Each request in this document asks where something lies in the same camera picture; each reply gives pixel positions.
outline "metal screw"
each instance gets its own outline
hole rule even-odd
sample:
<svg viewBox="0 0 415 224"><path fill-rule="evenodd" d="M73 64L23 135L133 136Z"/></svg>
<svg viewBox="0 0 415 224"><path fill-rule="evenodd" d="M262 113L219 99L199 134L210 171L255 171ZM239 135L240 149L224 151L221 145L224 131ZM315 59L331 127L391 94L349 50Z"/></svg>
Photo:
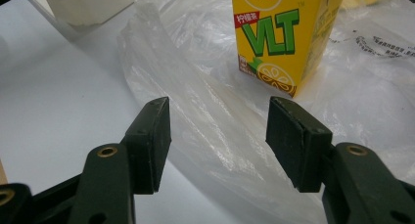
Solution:
<svg viewBox="0 0 415 224"><path fill-rule="evenodd" d="M12 189L0 190L0 206L8 203L15 196L15 191Z"/></svg>
<svg viewBox="0 0 415 224"><path fill-rule="evenodd" d="M366 149L358 147L358 146L350 145L350 146L347 146L346 149L349 153L355 156L365 157L368 155L368 152Z"/></svg>
<svg viewBox="0 0 415 224"><path fill-rule="evenodd" d="M106 147L101 149L97 155L98 157L112 157L118 152L118 149L115 147Z"/></svg>

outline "screw hole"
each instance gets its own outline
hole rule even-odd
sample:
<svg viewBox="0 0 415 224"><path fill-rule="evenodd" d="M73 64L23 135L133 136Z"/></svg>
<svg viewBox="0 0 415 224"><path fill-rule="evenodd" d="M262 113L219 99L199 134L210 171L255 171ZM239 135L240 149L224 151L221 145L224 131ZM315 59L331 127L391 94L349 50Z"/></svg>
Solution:
<svg viewBox="0 0 415 224"><path fill-rule="evenodd" d="M112 157L118 152L118 149L115 147L107 147L98 152L98 157Z"/></svg>
<svg viewBox="0 0 415 224"><path fill-rule="evenodd" d="M363 157L367 155L367 151L365 149L357 146L348 146L347 151L355 156Z"/></svg>
<svg viewBox="0 0 415 224"><path fill-rule="evenodd" d="M402 212L391 211L391 217L400 223L412 223L411 218Z"/></svg>
<svg viewBox="0 0 415 224"><path fill-rule="evenodd" d="M0 191L0 206L11 201L14 196L15 196L15 191L11 189L1 190Z"/></svg>
<svg viewBox="0 0 415 224"><path fill-rule="evenodd" d="M89 224L103 224L107 220L104 213L97 213L89 218Z"/></svg>

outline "plastic bag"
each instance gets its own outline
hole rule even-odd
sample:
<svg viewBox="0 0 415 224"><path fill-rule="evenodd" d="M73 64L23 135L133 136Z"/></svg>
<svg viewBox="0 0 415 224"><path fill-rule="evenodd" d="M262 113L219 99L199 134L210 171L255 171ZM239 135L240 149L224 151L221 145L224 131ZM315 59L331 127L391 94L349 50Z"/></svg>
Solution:
<svg viewBox="0 0 415 224"><path fill-rule="evenodd" d="M262 211L241 223L325 223L319 195L295 191L264 142L269 97L285 94L238 71L231 0L160 1L138 0L118 44L137 101L170 97L172 146L184 158L172 163L187 164L196 186L205 186L202 172ZM380 8L406 10L394 3ZM295 101L334 132L334 143L366 145L415 183L415 62L387 43L405 52L414 46L370 20L375 12L340 15L319 70Z"/></svg>

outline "lemon slice illustration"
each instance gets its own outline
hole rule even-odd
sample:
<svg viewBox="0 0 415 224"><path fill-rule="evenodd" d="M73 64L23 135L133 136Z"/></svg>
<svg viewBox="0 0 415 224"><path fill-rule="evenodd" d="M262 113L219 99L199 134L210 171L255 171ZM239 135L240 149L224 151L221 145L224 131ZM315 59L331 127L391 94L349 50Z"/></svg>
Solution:
<svg viewBox="0 0 415 224"><path fill-rule="evenodd" d="M293 79L286 71L276 65L262 63L257 67L256 75L260 80L289 93L291 96L296 93L297 86Z"/></svg>

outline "vita lemon tea carton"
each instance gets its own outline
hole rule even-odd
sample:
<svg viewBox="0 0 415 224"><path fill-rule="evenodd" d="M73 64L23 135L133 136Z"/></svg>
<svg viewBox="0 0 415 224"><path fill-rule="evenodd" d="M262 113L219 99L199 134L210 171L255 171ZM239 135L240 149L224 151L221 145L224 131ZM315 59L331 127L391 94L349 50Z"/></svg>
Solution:
<svg viewBox="0 0 415 224"><path fill-rule="evenodd" d="M239 69L294 96L320 63L342 0L232 0Z"/></svg>

